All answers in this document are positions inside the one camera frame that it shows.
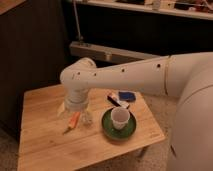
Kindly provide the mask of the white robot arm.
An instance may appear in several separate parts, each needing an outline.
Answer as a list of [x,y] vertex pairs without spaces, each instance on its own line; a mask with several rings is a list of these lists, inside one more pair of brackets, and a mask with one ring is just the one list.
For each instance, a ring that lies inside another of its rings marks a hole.
[[92,88],[179,99],[167,171],[213,171],[213,52],[161,56],[98,68],[90,58],[66,67],[60,81],[69,110],[84,109]]

